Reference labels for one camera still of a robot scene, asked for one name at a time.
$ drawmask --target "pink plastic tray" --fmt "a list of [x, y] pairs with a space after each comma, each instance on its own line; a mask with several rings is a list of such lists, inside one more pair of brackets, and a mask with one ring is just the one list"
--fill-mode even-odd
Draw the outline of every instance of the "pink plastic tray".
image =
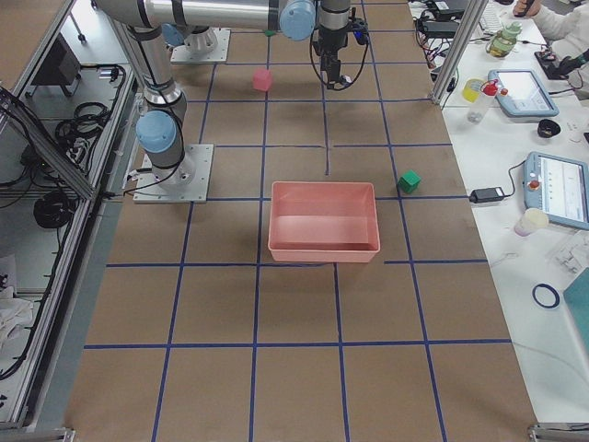
[[274, 182], [268, 248], [276, 261], [369, 262], [380, 250], [373, 185]]

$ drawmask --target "green box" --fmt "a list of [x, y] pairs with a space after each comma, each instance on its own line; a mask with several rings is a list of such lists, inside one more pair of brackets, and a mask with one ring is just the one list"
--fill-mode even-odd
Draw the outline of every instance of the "green box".
[[415, 173], [413, 170], [408, 170], [398, 180], [397, 185], [405, 193], [411, 193], [417, 189], [417, 186], [421, 181], [422, 178], [417, 173]]
[[589, 352], [589, 269], [585, 269], [564, 290], [564, 299]]

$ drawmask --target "metal base plate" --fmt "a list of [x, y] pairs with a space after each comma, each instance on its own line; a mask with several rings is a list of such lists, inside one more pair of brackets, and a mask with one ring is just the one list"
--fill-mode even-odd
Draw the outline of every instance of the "metal base plate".
[[[158, 203], [205, 203], [211, 178], [211, 166], [213, 164], [213, 145], [187, 145], [186, 155], [195, 164], [194, 178], [187, 185], [179, 186], [174, 191], [163, 189], [159, 184], [154, 184], [156, 179], [152, 173], [146, 173], [139, 177], [137, 187], [150, 187], [139, 190], [133, 194], [133, 200], [139, 204]], [[142, 168], [151, 168], [151, 161], [145, 155]]]
[[205, 64], [205, 63], [222, 63], [227, 61], [229, 52], [230, 29], [216, 28], [213, 32], [217, 36], [217, 47], [213, 51], [205, 54], [191, 53], [186, 46], [174, 48], [170, 61], [173, 64]]

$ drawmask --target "light blue round cap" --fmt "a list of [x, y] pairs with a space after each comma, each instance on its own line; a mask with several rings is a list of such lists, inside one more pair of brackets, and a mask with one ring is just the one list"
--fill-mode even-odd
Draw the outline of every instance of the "light blue round cap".
[[137, 138], [147, 152], [166, 152], [176, 140], [176, 124], [172, 117], [161, 110], [151, 110], [137, 122]]
[[293, 0], [280, 15], [280, 29], [291, 40], [307, 39], [315, 27], [315, 6], [310, 0]]
[[164, 34], [164, 40], [170, 46], [176, 47], [184, 44], [184, 36], [174, 25], [164, 23], [162, 25], [162, 33]]

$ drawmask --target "person's hand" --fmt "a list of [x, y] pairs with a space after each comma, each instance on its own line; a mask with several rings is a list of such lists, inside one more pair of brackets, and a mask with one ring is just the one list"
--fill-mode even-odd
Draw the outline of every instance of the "person's hand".
[[540, 8], [542, 7], [542, 0], [517, 0], [517, 3], [514, 6], [514, 15], [516, 17], [524, 12], [527, 2], [534, 3], [527, 11], [527, 14], [525, 14], [526, 17], [533, 17], [535, 14], [540, 12]]

